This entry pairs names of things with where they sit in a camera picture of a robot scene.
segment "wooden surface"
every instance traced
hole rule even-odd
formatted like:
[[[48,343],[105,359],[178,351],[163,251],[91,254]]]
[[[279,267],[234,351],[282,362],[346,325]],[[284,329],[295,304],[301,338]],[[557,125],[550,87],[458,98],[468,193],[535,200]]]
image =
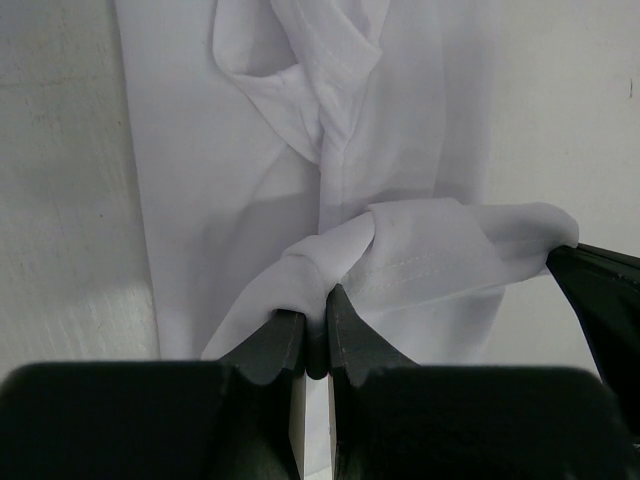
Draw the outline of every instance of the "wooden surface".
[[[157,341],[115,10],[0,4],[0,377]]]

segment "white garment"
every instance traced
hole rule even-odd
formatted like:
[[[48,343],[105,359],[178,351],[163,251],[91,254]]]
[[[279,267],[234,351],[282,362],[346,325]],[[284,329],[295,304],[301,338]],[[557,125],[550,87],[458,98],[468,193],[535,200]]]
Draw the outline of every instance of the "white garment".
[[[342,279],[415,360],[475,358],[499,285],[576,239],[549,207],[425,200],[481,200],[496,1],[116,0],[163,357],[217,357],[273,308],[319,322]]]

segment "white surface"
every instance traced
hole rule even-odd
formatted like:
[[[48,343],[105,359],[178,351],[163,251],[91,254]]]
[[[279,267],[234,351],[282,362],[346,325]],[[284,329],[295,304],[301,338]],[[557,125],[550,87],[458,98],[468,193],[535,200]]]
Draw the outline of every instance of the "white surface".
[[[640,256],[639,2],[505,3],[489,200],[555,203],[584,242]],[[0,6],[1,371],[155,354],[109,5]],[[510,290],[491,360],[592,365],[551,279]]]
[[[0,378],[157,341],[108,1],[0,3]]]

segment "black object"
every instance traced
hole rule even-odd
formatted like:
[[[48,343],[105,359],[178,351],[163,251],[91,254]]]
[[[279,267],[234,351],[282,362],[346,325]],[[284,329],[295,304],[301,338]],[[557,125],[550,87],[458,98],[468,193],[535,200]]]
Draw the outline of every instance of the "black object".
[[[632,429],[634,262],[585,246],[548,262]],[[334,478],[640,478],[615,398],[587,373],[418,366],[341,286],[326,325]],[[305,359],[304,329],[279,311],[217,362],[19,369],[0,390],[0,479],[300,478],[305,362],[322,374]]]
[[[21,368],[0,391],[0,479],[300,478],[303,334],[278,312],[218,362]]]
[[[547,266],[640,443],[640,259],[579,245],[554,250]]]

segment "white cloth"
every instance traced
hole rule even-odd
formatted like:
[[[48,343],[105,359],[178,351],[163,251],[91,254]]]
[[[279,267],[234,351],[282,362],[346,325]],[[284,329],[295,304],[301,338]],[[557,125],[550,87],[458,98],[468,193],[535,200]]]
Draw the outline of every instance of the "white cloth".
[[[414,360],[476,357],[500,285],[576,240],[550,207],[428,200],[482,198],[496,1],[116,0],[163,357],[317,324],[340,280]]]

